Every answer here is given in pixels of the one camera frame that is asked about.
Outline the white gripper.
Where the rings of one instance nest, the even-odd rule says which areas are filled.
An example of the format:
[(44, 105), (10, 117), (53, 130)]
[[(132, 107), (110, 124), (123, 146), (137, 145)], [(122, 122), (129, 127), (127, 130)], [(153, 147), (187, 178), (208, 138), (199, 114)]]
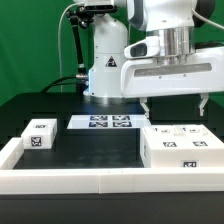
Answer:
[(204, 115), (210, 92), (224, 91), (224, 47), (198, 49), (179, 65), (159, 65), (155, 58), (127, 61), (121, 70), (121, 93), (140, 98), (147, 119), (147, 98), (200, 94), (199, 114)]

